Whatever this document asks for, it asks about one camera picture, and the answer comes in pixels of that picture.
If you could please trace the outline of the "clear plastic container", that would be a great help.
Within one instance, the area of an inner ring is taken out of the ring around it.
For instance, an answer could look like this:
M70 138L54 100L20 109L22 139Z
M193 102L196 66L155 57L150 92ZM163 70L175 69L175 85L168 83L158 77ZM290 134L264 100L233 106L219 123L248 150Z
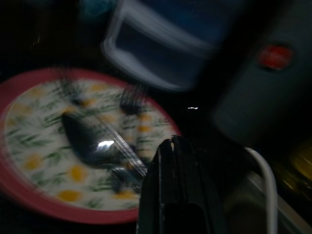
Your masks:
M226 33L226 0L118 0L103 54L134 79L188 91Z

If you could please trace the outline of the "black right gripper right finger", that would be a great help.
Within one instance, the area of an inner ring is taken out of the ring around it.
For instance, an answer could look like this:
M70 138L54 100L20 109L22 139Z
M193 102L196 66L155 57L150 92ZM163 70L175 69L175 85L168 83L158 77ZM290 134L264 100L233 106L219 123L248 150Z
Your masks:
M192 231L198 234L228 234L223 206L208 171L190 142L181 139L181 168L186 189L187 207L195 221Z

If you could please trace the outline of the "pink-rimmed floral plate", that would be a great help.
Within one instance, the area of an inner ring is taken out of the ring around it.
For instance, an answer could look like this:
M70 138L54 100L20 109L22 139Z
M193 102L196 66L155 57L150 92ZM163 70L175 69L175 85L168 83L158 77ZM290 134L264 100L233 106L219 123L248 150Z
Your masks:
M61 115L106 121L138 155L151 161L158 145L180 130L151 98L139 118L126 118L119 101L126 83L83 69L40 69L0 84L0 190L16 202L55 218L87 224L120 224L138 216L132 186L113 190L109 169L82 163L73 153Z

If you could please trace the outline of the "shiny dark spoon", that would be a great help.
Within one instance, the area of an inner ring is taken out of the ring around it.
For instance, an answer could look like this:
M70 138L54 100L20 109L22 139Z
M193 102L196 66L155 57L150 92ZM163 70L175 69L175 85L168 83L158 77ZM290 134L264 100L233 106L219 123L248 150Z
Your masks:
M78 159L94 168L110 169L121 178L135 180L123 161L130 163L136 173L146 176L147 168L132 147L109 124L80 120L73 113L61 115L65 135Z

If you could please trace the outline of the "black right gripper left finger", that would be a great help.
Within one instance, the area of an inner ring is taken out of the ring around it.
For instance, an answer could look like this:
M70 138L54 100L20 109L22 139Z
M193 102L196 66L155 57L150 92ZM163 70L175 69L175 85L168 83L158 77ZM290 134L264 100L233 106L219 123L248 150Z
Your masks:
M195 155L187 139L172 136L156 150L139 202L137 234L181 234L187 227Z

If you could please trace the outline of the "dark grey appliance red button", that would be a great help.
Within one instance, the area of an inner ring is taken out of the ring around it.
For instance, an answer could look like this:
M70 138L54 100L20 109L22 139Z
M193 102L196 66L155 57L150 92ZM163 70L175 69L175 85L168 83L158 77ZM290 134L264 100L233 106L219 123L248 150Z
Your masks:
M212 113L214 126L255 143L312 86L312 0L286 0Z

